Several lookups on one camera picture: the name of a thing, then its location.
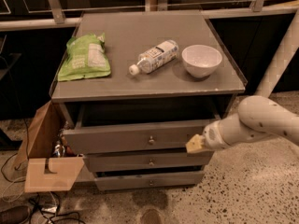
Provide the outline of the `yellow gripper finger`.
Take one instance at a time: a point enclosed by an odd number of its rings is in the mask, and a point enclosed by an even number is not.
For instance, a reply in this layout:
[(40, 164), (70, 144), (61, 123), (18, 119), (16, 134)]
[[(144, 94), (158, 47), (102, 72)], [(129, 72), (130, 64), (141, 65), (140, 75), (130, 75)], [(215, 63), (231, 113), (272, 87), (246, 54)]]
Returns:
[(194, 135), (185, 145), (188, 154), (197, 154), (207, 151), (206, 139), (203, 135)]

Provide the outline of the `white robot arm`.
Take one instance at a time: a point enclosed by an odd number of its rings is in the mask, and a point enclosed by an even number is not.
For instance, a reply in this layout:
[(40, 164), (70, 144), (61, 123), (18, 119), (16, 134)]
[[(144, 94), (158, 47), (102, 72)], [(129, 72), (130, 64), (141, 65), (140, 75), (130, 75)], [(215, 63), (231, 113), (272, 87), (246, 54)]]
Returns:
[(202, 134), (194, 135), (186, 144), (187, 152), (197, 154), (221, 150), (275, 136), (299, 145), (299, 116), (269, 98), (298, 48), (299, 10), (280, 41), (255, 94), (242, 100), (233, 115), (208, 124)]

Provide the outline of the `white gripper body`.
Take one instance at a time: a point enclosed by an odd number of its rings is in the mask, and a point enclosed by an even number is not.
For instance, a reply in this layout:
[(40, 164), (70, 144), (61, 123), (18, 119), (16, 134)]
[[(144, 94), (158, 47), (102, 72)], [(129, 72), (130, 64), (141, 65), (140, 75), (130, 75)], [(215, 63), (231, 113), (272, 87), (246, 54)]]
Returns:
[(208, 124), (203, 130), (203, 136), (208, 149), (221, 150), (230, 147), (221, 136), (219, 121)]

